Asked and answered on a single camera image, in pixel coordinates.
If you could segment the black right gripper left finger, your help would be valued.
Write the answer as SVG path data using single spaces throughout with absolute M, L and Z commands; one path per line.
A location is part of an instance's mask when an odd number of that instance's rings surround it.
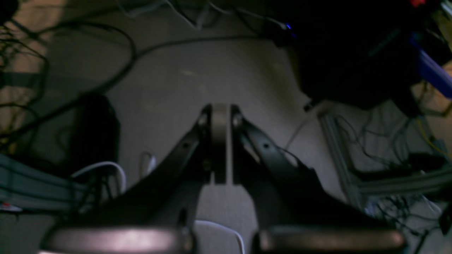
M 194 215 L 210 152 L 208 104 L 147 177 L 125 193 L 51 228 L 41 254 L 195 254 Z

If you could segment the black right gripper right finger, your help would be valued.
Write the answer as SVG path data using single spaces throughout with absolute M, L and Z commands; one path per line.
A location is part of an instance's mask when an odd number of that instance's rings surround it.
M 296 164 L 231 106 L 233 183 L 250 195 L 258 229 L 252 254 L 405 254 L 404 234 L 326 193 L 314 169 Z

